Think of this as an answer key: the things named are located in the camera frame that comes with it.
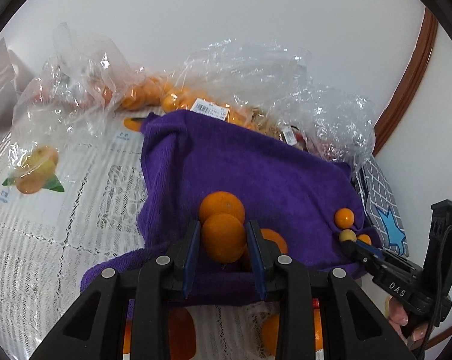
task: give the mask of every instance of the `gray checkered cloth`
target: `gray checkered cloth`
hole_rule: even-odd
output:
[[[374,157],[360,169],[356,188],[383,248],[408,257],[408,243],[395,197]]]

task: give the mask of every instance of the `human hand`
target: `human hand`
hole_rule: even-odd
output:
[[[391,297],[389,300],[386,300],[386,310],[388,311],[387,318],[390,325],[396,330],[406,345],[411,348],[415,343],[419,344],[421,342],[428,328],[427,322],[418,325],[410,337],[404,337],[401,332],[401,327],[408,324],[408,315],[404,307],[395,298]]]

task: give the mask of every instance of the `purple cloth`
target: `purple cloth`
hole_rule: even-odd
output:
[[[361,200],[350,183],[345,163],[329,163],[282,142],[211,117],[175,111],[144,121],[141,167],[148,200],[138,216],[144,249],[97,265],[86,272],[83,290],[104,268],[122,272],[141,267],[166,252],[181,238],[191,218],[198,218],[203,198],[228,191],[243,202],[246,220],[280,233],[289,255],[319,270],[343,267],[364,273],[340,249],[335,212],[350,208],[353,229],[367,232],[380,246],[373,229],[362,230]],[[193,291],[187,304],[245,305],[259,300],[251,273],[238,263],[226,267],[200,251]]]

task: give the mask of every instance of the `wooden trim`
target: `wooden trim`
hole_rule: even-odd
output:
[[[429,349],[431,347],[434,347],[435,345],[438,345],[440,342],[443,342],[451,335],[452,335],[452,326],[450,326],[443,332],[439,333],[438,335],[435,335],[432,339],[430,339],[426,344],[426,349]]]
[[[416,47],[411,55],[411,60],[388,107],[386,107],[374,127],[376,145],[373,150],[373,155],[379,153],[413,101],[413,97],[428,66],[437,32],[438,20],[429,9],[425,8],[423,24],[421,25],[421,31],[417,38]]]

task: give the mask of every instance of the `cable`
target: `cable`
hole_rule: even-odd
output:
[[[426,344],[429,340],[429,336],[432,333],[433,327],[434,327],[434,321],[436,321],[439,317],[440,309],[441,309],[441,288],[443,286],[443,279],[441,277],[441,262],[443,261],[443,251],[444,246],[446,244],[446,240],[448,238],[449,232],[452,231],[452,226],[448,226],[446,228],[446,231],[444,232],[443,239],[441,240],[441,244],[439,246],[438,251],[438,260],[436,262],[436,299],[434,300],[434,310],[433,314],[431,316],[431,320],[428,323],[428,328],[426,329],[426,334],[424,335],[423,342],[421,343],[421,346],[417,352],[416,358],[422,359],[424,358],[424,351],[426,348]]]

